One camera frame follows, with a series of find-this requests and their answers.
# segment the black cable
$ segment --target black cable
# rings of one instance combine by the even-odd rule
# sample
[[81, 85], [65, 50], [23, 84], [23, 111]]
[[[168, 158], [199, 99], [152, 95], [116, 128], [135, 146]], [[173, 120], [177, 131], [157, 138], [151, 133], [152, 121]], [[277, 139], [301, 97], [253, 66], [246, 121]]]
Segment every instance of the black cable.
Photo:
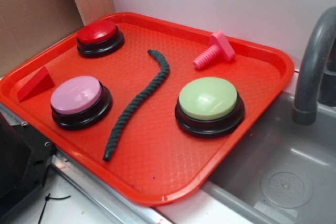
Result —
[[42, 209], [40, 218], [39, 218], [39, 220], [38, 220], [38, 224], [41, 224], [42, 217], [43, 217], [43, 214], [44, 214], [44, 210], [46, 209], [47, 202], [48, 202], [50, 199], [58, 199], [58, 200], [62, 200], [62, 199], [68, 199], [68, 198], [70, 198], [70, 197], [71, 197], [71, 195], [69, 195], [69, 196], [67, 196], [67, 197], [64, 197], [64, 198], [52, 198], [52, 197], [50, 196], [50, 194], [48, 194], [48, 196], [45, 198], [46, 202], [44, 203], [44, 206], [43, 206], [43, 209]]
[[155, 78], [150, 82], [150, 84], [141, 91], [132, 101], [126, 109], [122, 112], [117, 122], [115, 123], [111, 135], [108, 139], [105, 154], [103, 160], [108, 162], [113, 154], [113, 152], [117, 148], [117, 142], [121, 136], [122, 130], [127, 124], [127, 121], [131, 118], [136, 109], [140, 106], [140, 104], [150, 96], [166, 79], [169, 74], [169, 64], [163, 57], [163, 55], [156, 50], [148, 50], [148, 53], [158, 61], [161, 66], [161, 71], [155, 76]]

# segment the sink drain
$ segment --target sink drain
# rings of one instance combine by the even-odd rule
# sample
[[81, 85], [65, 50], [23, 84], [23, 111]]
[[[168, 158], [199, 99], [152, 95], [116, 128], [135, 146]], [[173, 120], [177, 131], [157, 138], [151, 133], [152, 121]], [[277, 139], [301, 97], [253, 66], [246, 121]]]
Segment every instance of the sink drain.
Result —
[[271, 203], [284, 208], [303, 206], [313, 194], [310, 179], [289, 166], [275, 167], [265, 172], [260, 187]]

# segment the sink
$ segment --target sink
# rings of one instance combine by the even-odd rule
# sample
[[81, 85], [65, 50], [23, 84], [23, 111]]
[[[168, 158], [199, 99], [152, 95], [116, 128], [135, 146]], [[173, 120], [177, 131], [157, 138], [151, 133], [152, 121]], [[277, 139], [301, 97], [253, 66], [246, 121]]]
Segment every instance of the sink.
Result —
[[211, 174], [217, 189], [204, 190], [255, 223], [335, 223], [336, 110], [319, 104], [316, 122], [302, 126], [292, 103], [281, 93]]

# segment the brown cardboard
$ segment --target brown cardboard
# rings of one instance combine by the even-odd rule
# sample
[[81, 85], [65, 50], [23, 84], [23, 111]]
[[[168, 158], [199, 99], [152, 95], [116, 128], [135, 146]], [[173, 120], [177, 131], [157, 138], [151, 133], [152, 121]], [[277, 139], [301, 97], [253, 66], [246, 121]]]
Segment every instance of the brown cardboard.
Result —
[[0, 0], [0, 77], [82, 26], [74, 0]]
[[115, 13], [112, 0], [75, 0], [85, 25], [104, 15]]

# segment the red triangle block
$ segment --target red triangle block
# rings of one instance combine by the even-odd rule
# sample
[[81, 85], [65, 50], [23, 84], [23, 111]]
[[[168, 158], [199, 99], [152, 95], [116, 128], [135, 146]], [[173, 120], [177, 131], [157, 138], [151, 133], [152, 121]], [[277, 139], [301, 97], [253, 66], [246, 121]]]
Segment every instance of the red triangle block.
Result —
[[19, 102], [32, 98], [48, 89], [54, 87], [46, 67], [42, 67], [18, 92]]

